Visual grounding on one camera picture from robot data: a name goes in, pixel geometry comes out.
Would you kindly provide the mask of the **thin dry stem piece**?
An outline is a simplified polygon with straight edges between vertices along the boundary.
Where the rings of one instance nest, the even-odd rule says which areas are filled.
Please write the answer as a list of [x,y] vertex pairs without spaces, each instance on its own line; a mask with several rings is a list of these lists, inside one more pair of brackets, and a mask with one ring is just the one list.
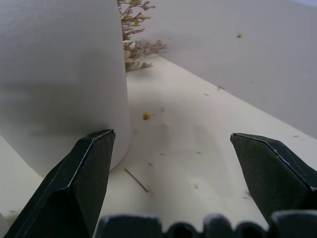
[[127,169],[124,169],[130,176],[131,178],[145,191],[145,193],[149,193],[150,190],[147,189],[130,171]]

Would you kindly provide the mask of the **white ceramic vase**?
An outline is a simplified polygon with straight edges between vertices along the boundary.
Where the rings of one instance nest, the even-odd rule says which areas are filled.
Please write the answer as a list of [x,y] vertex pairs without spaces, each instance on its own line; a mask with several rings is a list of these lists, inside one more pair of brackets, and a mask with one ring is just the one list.
[[45,176],[103,129],[114,168],[131,141],[116,0],[0,0],[0,135]]

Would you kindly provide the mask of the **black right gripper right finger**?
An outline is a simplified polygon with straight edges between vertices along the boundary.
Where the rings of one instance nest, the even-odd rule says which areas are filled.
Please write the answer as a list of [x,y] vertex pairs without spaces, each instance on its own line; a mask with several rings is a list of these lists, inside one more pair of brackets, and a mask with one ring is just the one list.
[[249,193],[267,223],[272,213],[317,210],[317,171],[282,142],[264,136],[230,136]]

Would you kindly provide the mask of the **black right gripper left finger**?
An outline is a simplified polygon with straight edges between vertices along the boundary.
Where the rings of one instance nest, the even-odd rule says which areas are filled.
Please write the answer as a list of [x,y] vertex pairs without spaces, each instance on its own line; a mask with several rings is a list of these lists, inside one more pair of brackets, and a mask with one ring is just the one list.
[[92,238],[114,141],[112,129],[78,140],[47,174],[4,238]]

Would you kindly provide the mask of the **dried beige flower bunch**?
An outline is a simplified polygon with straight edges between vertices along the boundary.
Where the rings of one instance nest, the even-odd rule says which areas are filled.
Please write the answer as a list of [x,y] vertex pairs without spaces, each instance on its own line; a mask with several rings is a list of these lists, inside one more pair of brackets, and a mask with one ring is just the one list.
[[135,40],[134,36],[145,31],[142,23],[151,17],[145,13],[155,9],[151,0],[116,0],[122,29],[125,70],[135,71],[152,67],[144,57],[158,54],[166,49],[167,44],[160,40],[155,42]]

